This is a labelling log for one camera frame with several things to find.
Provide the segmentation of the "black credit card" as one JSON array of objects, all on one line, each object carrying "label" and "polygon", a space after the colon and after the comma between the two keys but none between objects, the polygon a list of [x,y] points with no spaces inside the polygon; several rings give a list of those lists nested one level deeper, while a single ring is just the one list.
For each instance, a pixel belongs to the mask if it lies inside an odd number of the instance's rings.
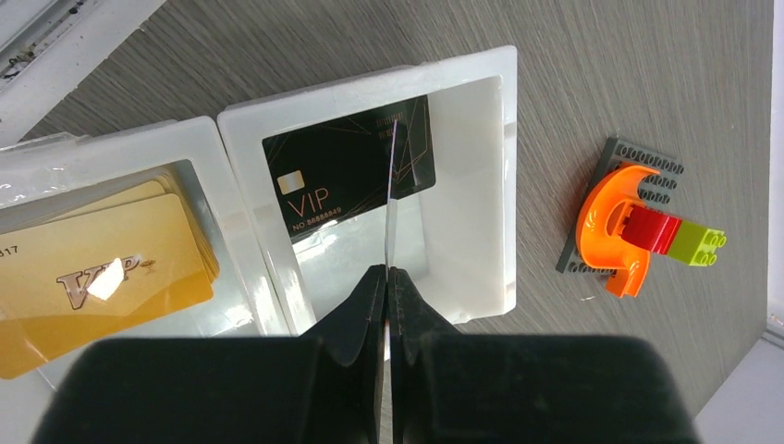
[{"label": "black credit card", "polygon": [[436,184],[425,95],[263,139],[276,198],[293,242],[329,222],[340,223],[386,204],[395,120],[395,194],[403,198]]}]

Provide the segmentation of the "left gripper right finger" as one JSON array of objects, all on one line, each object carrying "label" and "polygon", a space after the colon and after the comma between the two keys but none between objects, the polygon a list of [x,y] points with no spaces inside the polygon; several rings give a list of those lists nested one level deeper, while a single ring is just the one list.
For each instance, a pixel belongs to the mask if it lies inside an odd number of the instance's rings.
[{"label": "left gripper right finger", "polygon": [[696,443],[667,364],[608,335],[459,332],[409,274],[388,278],[397,443]]}]

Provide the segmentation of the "dark grey credit card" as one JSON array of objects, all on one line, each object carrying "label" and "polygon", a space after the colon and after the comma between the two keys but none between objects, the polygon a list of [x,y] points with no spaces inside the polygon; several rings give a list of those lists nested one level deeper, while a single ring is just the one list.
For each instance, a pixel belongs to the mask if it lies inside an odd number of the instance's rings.
[{"label": "dark grey credit card", "polygon": [[395,194],[395,155],[398,144],[398,121],[393,122],[391,142],[389,145],[389,166],[386,193],[386,228],[385,228],[385,267],[386,272],[394,266],[397,219],[398,219],[398,200]]}]

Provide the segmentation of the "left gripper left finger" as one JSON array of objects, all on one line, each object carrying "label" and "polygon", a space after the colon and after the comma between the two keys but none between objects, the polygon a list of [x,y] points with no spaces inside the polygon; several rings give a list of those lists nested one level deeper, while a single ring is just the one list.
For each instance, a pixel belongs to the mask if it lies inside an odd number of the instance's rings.
[{"label": "left gripper left finger", "polygon": [[387,270],[297,337],[106,339],[74,363],[37,443],[375,443]]}]

